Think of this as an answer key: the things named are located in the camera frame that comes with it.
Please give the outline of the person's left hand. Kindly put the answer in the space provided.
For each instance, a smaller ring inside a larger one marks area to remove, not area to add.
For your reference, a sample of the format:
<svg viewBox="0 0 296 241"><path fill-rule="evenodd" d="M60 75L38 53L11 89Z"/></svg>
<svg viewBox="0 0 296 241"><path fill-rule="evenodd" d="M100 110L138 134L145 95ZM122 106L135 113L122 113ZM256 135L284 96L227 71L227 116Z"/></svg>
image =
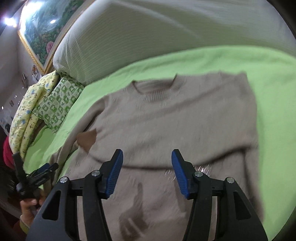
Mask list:
<svg viewBox="0 0 296 241"><path fill-rule="evenodd" d="M20 202L21 206L21 221L30 227L34 221L35 215L33 214L33 209L38 212L40 207L43 205L46 199L46 194L44 190L39 189L39 195L37 198L27 198Z"/></svg>

